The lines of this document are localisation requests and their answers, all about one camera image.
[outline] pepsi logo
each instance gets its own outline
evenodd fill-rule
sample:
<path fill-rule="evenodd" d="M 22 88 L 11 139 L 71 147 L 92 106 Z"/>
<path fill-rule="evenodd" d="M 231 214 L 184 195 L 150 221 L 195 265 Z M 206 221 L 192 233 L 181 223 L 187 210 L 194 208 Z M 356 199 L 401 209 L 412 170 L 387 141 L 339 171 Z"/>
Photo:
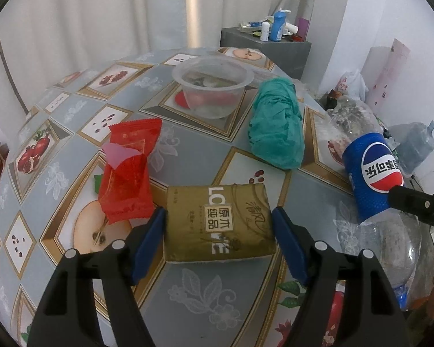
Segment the pepsi logo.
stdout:
<path fill-rule="evenodd" d="M 388 193 L 392 187 L 404 184 L 394 155 L 382 142 L 374 142 L 367 147 L 361 167 L 363 179 L 376 192 Z"/>

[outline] patterned tablecloth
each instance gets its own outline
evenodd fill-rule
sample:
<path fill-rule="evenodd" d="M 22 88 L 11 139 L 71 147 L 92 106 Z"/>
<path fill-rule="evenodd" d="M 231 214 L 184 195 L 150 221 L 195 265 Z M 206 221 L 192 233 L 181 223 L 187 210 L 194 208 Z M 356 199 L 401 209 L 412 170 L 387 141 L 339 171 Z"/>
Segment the patterned tablecloth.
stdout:
<path fill-rule="evenodd" d="M 157 205 L 165 205 L 169 185 L 247 184 L 262 170 L 272 208 L 283 205 L 314 239 L 354 252 L 354 202 L 341 160 L 325 137 L 320 107 L 297 85 L 306 136 L 302 168 L 282 171 L 263 163 L 250 153 L 251 105 L 261 79 L 284 73 L 256 51 L 219 51 L 256 72 L 227 118 L 201 119 L 175 102 L 181 90 L 172 69 L 216 52 L 208 48 L 135 55 L 76 72 L 47 89 L 32 108 L 0 181 L 0 319 L 22 346 L 63 252 L 101 250 L 141 222 L 106 226 L 95 193 L 94 175 L 105 166 L 100 146 L 109 139 L 108 126 L 121 121 L 163 120 L 148 160 Z M 304 292 L 292 280 L 279 251 L 247 261 L 170 265 L 160 247 L 135 298 L 157 346 L 276 347 Z M 113 346 L 100 281 L 94 287 L 103 339 Z"/>

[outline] red snack package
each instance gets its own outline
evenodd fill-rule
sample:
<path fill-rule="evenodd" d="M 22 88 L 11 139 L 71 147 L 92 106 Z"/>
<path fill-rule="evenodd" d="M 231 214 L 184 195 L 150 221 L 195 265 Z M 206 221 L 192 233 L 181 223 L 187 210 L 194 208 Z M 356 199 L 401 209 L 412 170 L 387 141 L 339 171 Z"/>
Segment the red snack package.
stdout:
<path fill-rule="evenodd" d="M 98 201 L 109 224 L 149 218 L 153 214 L 147 158 L 161 133 L 161 126 L 162 120 L 157 118 L 110 126 L 111 143 L 133 148 L 140 154 L 124 160 L 116 170 L 109 164 L 104 168 Z"/>

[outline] curtain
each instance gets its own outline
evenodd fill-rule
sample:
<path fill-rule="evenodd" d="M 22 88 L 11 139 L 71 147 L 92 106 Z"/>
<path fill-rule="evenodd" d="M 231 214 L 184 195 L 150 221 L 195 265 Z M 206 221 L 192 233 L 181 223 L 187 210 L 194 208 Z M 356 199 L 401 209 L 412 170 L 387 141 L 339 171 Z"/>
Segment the curtain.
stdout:
<path fill-rule="evenodd" d="M 0 13 L 1 47 L 30 108 L 47 87 L 99 62 L 157 49 L 217 47 L 222 27 L 261 20 L 280 1 L 10 0 Z M 284 2 L 282 8 L 293 11 L 290 22 L 298 13 L 310 18 L 313 0 Z"/>

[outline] green plastic bag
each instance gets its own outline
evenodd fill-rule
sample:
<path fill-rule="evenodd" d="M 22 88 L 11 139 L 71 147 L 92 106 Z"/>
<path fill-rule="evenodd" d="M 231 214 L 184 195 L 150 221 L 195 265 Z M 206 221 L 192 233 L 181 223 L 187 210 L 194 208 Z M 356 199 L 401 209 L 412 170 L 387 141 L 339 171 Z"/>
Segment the green plastic bag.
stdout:
<path fill-rule="evenodd" d="M 248 133 L 254 155 L 278 168 L 300 167 L 304 157 L 304 135 L 291 80 L 273 78 L 260 84 Z"/>

